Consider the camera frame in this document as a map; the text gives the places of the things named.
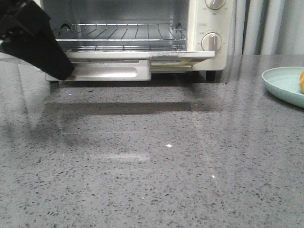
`oven knob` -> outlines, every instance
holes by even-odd
[[[204,51],[218,51],[222,45],[222,39],[217,33],[208,33],[201,41]]]
[[[218,10],[223,7],[226,0],[205,0],[206,5],[213,10]]]

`countertop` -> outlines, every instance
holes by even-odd
[[[288,66],[50,87],[0,61],[0,227],[302,228],[304,109],[261,79]]]

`plate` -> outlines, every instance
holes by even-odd
[[[279,67],[262,74],[266,89],[274,96],[304,108],[304,94],[300,89],[300,74],[304,67]]]

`curtain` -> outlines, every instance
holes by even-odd
[[[304,54],[304,1],[234,0],[228,54]]]

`speckled countertop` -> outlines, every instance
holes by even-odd
[[[304,109],[230,58],[213,83],[61,83],[0,62],[1,228],[303,228]]]

